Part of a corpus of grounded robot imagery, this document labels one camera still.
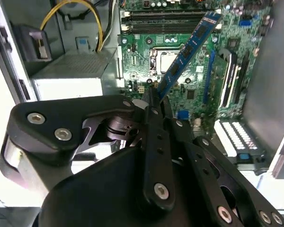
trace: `screw hole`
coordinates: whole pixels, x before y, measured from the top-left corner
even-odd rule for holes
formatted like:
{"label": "screw hole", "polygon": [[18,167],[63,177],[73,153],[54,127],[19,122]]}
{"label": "screw hole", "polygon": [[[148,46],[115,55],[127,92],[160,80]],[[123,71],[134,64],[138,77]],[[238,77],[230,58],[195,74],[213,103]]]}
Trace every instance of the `screw hole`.
{"label": "screw hole", "polygon": [[41,120],[41,117],[40,116],[32,116],[32,119],[34,120],[34,121],[40,121]]}
{"label": "screw hole", "polygon": [[158,149],[157,149],[157,152],[158,152],[159,154],[163,155],[163,150],[162,150],[161,148],[158,148]]}
{"label": "screw hole", "polygon": [[206,175],[209,175],[209,172],[207,171],[207,169],[203,169],[203,172],[204,172]]}

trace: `metal screw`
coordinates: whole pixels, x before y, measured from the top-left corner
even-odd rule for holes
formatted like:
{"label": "metal screw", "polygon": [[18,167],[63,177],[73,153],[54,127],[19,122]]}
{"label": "metal screw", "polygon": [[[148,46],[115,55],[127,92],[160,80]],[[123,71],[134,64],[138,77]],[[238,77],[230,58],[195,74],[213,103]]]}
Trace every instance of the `metal screw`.
{"label": "metal screw", "polygon": [[158,111],[156,111],[156,109],[154,109],[154,108],[152,108],[151,111],[152,111],[154,114],[157,114],[157,115],[159,114]]}
{"label": "metal screw", "polygon": [[266,213],[264,213],[263,211],[260,211],[260,216],[266,223],[271,224],[271,220],[269,216],[267,216]]}
{"label": "metal screw", "polygon": [[277,216],[274,212],[272,212],[271,215],[273,216],[273,218],[276,221],[276,223],[278,223],[280,225],[283,225],[283,221],[280,219],[279,216]]}
{"label": "metal screw", "polygon": [[131,106],[131,104],[130,104],[129,102],[127,102],[127,101],[123,101],[123,104],[124,104],[125,106]]}
{"label": "metal screw", "polygon": [[228,212],[228,210],[226,210],[226,208],[219,206],[218,213],[226,223],[230,224],[232,222],[231,214]]}
{"label": "metal screw", "polygon": [[27,116],[27,120],[32,124],[43,124],[45,122],[45,117],[40,113],[30,113]]}
{"label": "metal screw", "polygon": [[212,37],[212,41],[213,41],[214,43],[218,42],[218,37],[213,36],[213,37]]}
{"label": "metal screw", "polygon": [[69,141],[71,139],[71,131],[68,129],[60,128],[55,131],[55,137],[58,140]]}
{"label": "metal screw", "polygon": [[183,126],[183,124],[182,124],[182,122],[181,122],[181,121],[178,121],[178,120],[177,120],[177,121],[176,121],[176,123],[177,123],[177,125],[178,125],[178,126],[180,126],[180,127],[182,127],[182,126]]}
{"label": "metal screw", "polygon": [[209,145],[209,142],[206,139],[202,139],[202,142],[207,146]]}
{"label": "metal screw", "polygon": [[167,198],[169,197],[169,191],[167,187],[165,187],[165,185],[161,183],[156,183],[154,186],[154,190],[156,195],[162,200],[167,200]]}

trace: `pcie slot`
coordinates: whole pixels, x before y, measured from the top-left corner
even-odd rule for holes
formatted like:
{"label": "pcie slot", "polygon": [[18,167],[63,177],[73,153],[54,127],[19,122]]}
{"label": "pcie slot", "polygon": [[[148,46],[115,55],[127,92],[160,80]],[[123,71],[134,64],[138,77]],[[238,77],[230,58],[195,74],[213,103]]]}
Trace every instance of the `pcie slot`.
{"label": "pcie slot", "polygon": [[238,56],[236,53],[230,52],[225,48],[220,49],[219,55],[228,62],[228,68],[224,79],[219,107],[228,107],[231,100],[231,92],[235,84],[234,80],[236,79],[236,73],[238,71]]}
{"label": "pcie slot", "polygon": [[130,32],[133,34],[166,34],[166,33],[191,33],[197,23],[186,24],[138,24],[132,25]]}
{"label": "pcie slot", "polygon": [[203,103],[206,104],[208,100],[208,90],[210,85],[210,78],[212,74],[212,67],[213,67],[213,61],[214,61],[215,53],[214,51],[211,52],[209,62],[208,62],[208,68],[207,68],[207,74],[206,74],[206,81],[205,81],[205,87],[204,87],[204,94],[203,94]]}
{"label": "pcie slot", "polygon": [[237,82],[235,92],[234,92],[234,98],[235,98],[236,104],[239,103],[239,98],[240,98],[240,94],[243,88],[243,82],[244,82],[244,78],[246,75],[248,65],[249,65],[249,51],[247,51],[243,57],[238,82]]}
{"label": "pcie slot", "polygon": [[159,11],[159,12],[143,12],[133,11],[129,13],[129,21],[149,21],[149,20],[178,20],[178,19],[199,19],[204,16],[205,12],[174,12],[174,11]]}

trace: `black ram slot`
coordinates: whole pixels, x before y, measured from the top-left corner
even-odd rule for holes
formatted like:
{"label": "black ram slot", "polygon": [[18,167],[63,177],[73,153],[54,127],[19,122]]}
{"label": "black ram slot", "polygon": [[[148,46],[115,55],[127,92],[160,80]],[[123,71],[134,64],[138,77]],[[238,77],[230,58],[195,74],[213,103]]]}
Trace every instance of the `black ram slot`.
{"label": "black ram slot", "polygon": [[246,75],[248,65],[249,65],[249,51],[245,53],[243,60],[242,60],[241,70],[239,73],[238,82],[237,82],[237,85],[235,87],[235,92],[234,92],[235,104],[239,103],[239,98],[240,98],[240,94],[242,91],[243,82],[244,82],[244,78]]}
{"label": "black ram slot", "polygon": [[131,32],[133,34],[168,34],[185,33],[189,34],[196,28],[197,23],[191,24],[139,24],[133,25]]}
{"label": "black ram slot", "polygon": [[159,12],[143,12],[133,11],[130,13],[129,21],[149,21],[151,20],[179,20],[179,19],[199,19],[204,16],[205,12],[175,12],[175,11],[159,11]]}

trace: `microchip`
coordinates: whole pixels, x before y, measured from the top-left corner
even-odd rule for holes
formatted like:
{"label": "microchip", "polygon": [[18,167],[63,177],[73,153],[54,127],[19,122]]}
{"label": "microchip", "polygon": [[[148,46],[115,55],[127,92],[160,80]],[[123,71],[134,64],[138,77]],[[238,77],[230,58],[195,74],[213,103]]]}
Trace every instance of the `microchip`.
{"label": "microchip", "polygon": [[239,49],[241,38],[229,38],[227,47],[229,50],[236,52]]}
{"label": "microchip", "polygon": [[163,92],[164,89],[167,86],[167,81],[165,79],[162,80],[161,84],[160,84],[160,92]]}
{"label": "microchip", "polygon": [[193,50],[192,45],[188,45],[187,47],[185,47],[185,49],[184,49],[184,51],[183,51],[183,56],[184,56],[185,58],[187,58],[187,57],[190,55],[190,53],[191,53],[192,50]]}
{"label": "microchip", "polygon": [[187,89],[187,99],[194,99],[195,98],[195,90],[194,89]]}
{"label": "microchip", "polygon": [[150,1],[144,1],[143,7],[144,8],[149,8],[150,7]]}
{"label": "microchip", "polygon": [[207,27],[204,25],[200,25],[195,33],[195,36],[197,36],[199,39],[201,39],[203,37],[203,35],[205,34],[207,30]]}
{"label": "microchip", "polygon": [[179,69],[179,65],[177,63],[173,64],[173,66],[171,67],[170,69],[170,73],[172,76],[175,76],[176,72],[178,71]]}

